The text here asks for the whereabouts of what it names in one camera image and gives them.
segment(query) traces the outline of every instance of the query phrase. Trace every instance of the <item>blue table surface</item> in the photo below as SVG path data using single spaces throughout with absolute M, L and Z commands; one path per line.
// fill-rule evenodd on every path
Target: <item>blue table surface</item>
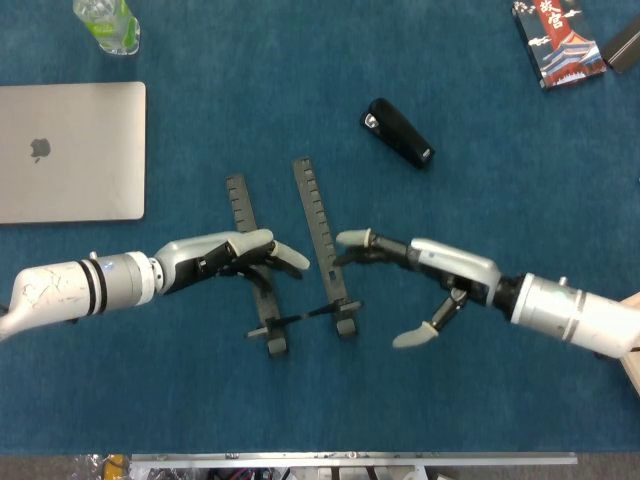
M 583 4 L 601 45 L 638 12 Z M 27 266 L 233 230 L 224 179 L 236 172 L 259 224 L 315 259 L 291 170 L 305 155 L 334 234 L 371 226 L 615 299 L 640 289 L 640 68 L 542 92 L 506 0 L 130 5 L 140 52 L 111 58 L 70 0 L 0 2 L 1 84 L 148 89 L 145 218 L 2 227 L 5 302 Z M 359 125 L 378 96 L 436 148 L 428 170 Z M 476 305 L 438 341 L 394 351 L 444 292 L 393 266 L 345 276 L 366 302 L 359 335 L 296 324 L 277 360 L 243 338 L 257 316 L 239 278 L 11 338 L 0 453 L 640 449 L 640 399 L 618 362 Z M 283 313 L 325 302 L 315 261 L 276 284 Z

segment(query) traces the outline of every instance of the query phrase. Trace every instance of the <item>robotic hand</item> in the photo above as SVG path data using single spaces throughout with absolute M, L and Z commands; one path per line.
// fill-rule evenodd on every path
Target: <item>robotic hand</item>
M 438 336 L 467 300 L 502 310 L 506 318 L 565 342 L 619 358 L 640 337 L 640 310 L 531 273 L 505 277 L 496 264 L 448 245 L 415 238 L 410 245 L 369 230 L 342 232 L 336 238 L 347 247 L 336 265 L 351 262 L 391 262 L 424 273 L 449 291 L 430 322 L 396 337 L 396 348 L 413 347 Z
M 0 341 L 22 330 L 75 321 L 151 301 L 216 276 L 241 275 L 262 289 L 270 285 L 253 268 L 267 265 L 301 278 L 309 260 L 274 240 L 269 230 L 221 232 L 176 240 L 155 257 L 128 252 L 22 270 L 11 304 L 0 317 Z

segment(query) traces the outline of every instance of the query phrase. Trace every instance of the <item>water bottle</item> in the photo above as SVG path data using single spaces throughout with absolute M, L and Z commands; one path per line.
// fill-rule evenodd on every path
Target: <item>water bottle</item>
M 102 49 L 133 55 L 140 46 L 140 24 L 125 0 L 73 0 L 73 11 Z

